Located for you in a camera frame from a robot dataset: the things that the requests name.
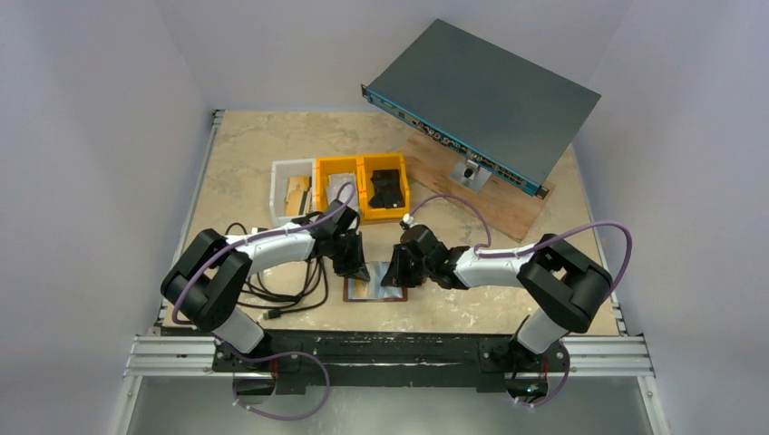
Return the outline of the brown leather card holder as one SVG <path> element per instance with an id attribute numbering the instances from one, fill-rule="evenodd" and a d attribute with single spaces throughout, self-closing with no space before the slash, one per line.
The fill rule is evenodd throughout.
<path id="1" fill-rule="evenodd" d="M 380 281 L 385 273 L 389 262 L 371 262 L 367 263 L 367 268 L 371 277 L 369 283 L 369 289 L 371 293 L 370 299 L 355 300 L 351 299 L 350 290 L 355 283 L 354 279 L 345 280 L 345 288 L 343 291 L 343 300 L 348 303 L 373 303 L 373 302 L 406 302 L 408 300 L 408 292 L 406 288 L 398 287 L 386 287 L 381 286 Z"/>

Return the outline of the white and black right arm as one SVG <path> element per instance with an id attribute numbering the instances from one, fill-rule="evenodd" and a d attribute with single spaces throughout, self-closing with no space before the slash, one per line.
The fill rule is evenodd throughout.
<path id="1" fill-rule="evenodd" d="M 522 369 L 540 362 L 565 335 L 585 333 L 614 284 L 605 268 L 554 234 L 531 246 L 486 250 L 448 247 L 425 225 L 406 227 L 380 284 L 415 288 L 427 280 L 449 290 L 524 289 L 538 309 L 509 345 L 511 361 Z"/>

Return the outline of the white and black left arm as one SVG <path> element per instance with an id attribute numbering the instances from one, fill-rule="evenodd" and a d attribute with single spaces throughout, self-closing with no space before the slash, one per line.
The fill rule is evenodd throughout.
<path id="1" fill-rule="evenodd" d="M 338 276 L 368 280 L 359 218 L 335 200 L 324 212 L 250 235 L 225 237 L 205 229 L 164 277 L 161 295 L 175 315 L 234 348 L 247 370 L 260 370 L 269 362 L 269 335 L 238 307 L 245 283 L 265 269 L 316 258 L 330 259 Z"/>

